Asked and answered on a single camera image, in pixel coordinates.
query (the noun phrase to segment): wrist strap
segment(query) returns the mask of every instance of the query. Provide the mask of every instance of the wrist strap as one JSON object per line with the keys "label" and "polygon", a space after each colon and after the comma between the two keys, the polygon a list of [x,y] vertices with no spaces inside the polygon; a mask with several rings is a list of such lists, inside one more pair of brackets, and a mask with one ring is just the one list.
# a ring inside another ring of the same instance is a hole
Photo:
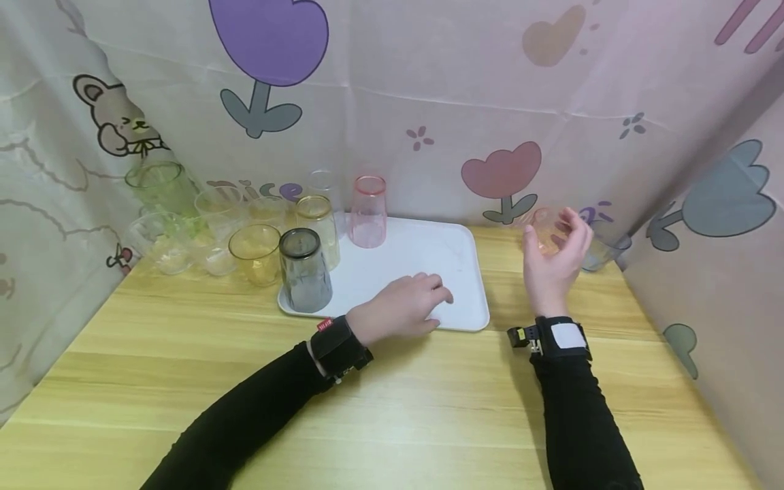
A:
{"label": "wrist strap", "polygon": [[[575,337],[575,327],[582,337],[581,343]],[[544,358],[583,356],[589,361],[593,360],[583,326],[570,317],[537,317],[535,325],[510,328],[506,334],[513,348],[530,345],[534,355]]]}

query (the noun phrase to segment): table surface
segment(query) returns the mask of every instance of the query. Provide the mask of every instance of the table surface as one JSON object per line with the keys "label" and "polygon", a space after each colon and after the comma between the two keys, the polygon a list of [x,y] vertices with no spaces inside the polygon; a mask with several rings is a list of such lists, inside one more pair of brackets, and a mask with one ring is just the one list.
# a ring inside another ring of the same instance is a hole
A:
{"label": "table surface", "polygon": [[[472,231],[490,325],[378,345],[233,488],[548,488],[541,396],[504,332],[532,319],[520,246]],[[312,334],[276,292],[142,261],[0,430],[0,488],[140,487],[205,408]],[[570,307],[646,488],[758,488],[615,265],[581,274]]]}

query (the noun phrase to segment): glass cup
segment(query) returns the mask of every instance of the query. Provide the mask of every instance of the glass cup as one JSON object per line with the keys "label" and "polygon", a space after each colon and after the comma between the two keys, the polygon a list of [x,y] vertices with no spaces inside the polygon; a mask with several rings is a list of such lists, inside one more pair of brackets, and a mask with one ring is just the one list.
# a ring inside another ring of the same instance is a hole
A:
{"label": "glass cup", "polygon": [[162,274],[174,275],[191,266],[186,221],[171,212],[145,214],[128,226],[122,243],[128,243],[152,260]]}
{"label": "glass cup", "polygon": [[324,196],[305,196],[297,201],[295,210],[297,225],[318,233],[327,268],[333,270],[338,267],[340,245],[329,199]]}
{"label": "glass cup", "polygon": [[144,161],[125,174],[125,183],[147,209],[198,216],[194,207],[198,191],[179,163]]}
{"label": "glass cup", "polygon": [[285,199],[259,196],[248,203],[251,222],[268,224],[281,233],[288,230],[289,204]]}
{"label": "glass cup", "polygon": [[281,233],[267,224],[248,225],[231,235],[229,252],[251,284],[268,286],[281,276]]}
{"label": "glass cup", "polygon": [[217,241],[228,240],[235,231],[247,224],[248,214],[242,201],[242,192],[236,187],[207,189],[196,196],[194,205]]}
{"label": "glass cup", "polygon": [[586,272],[600,270],[632,246],[629,235],[619,231],[612,223],[594,220],[590,227],[593,228],[593,240],[583,260],[583,270]]}
{"label": "glass cup", "polygon": [[354,181],[349,238],[363,249],[374,249],[387,238],[387,182],[378,176]]}
{"label": "glass cup", "polygon": [[539,208],[533,213],[524,216],[520,222],[521,226],[530,224],[536,230],[539,238],[539,251],[543,255],[553,255],[558,253],[558,245],[553,241],[553,235],[566,239],[566,234],[555,227],[555,223],[563,222],[558,216],[558,211],[554,208]]}
{"label": "glass cup", "polygon": [[315,313],[332,300],[332,281],[318,233],[294,228],[281,237],[283,290],[294,311]]}
{"label": "glass cup", "polygon": [[332,203],[332,215],[338,239],[346,234],[346,209],[343,207],[343,193],[340,191],[339,177],[329,170],[314,170],[307,176],[306,195],[324,196]]}
{"label": "glass cup", "polygon": [[203,216],[188,220],[188,225],[188,248],[195,263],[213,276],[225,276],[237,268],[228,238],[217,240]]}

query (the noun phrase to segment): black shirt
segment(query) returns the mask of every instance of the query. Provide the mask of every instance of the black shirt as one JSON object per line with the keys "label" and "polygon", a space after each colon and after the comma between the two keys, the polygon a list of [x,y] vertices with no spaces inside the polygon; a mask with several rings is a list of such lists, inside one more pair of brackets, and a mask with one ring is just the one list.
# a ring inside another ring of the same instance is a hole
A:
{"label": "black shirt", "polygon": [[[542,385],[547,464],[554,490],[642,490],[590,363],[533,357]],[[207,408],[142,490],[226,490],[253,454],[313,396],[332,387],[303,342]]]}

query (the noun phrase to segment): pink cup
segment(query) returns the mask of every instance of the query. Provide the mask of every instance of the pink cup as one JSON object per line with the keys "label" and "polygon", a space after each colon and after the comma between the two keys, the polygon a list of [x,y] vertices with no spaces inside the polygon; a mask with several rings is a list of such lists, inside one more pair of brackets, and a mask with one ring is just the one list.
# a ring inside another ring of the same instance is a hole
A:
{"label": "pink cup", "polygon": [[387,238],[387,182],[381,177],[354,181],[349,238],[363,249],[374,249]]}

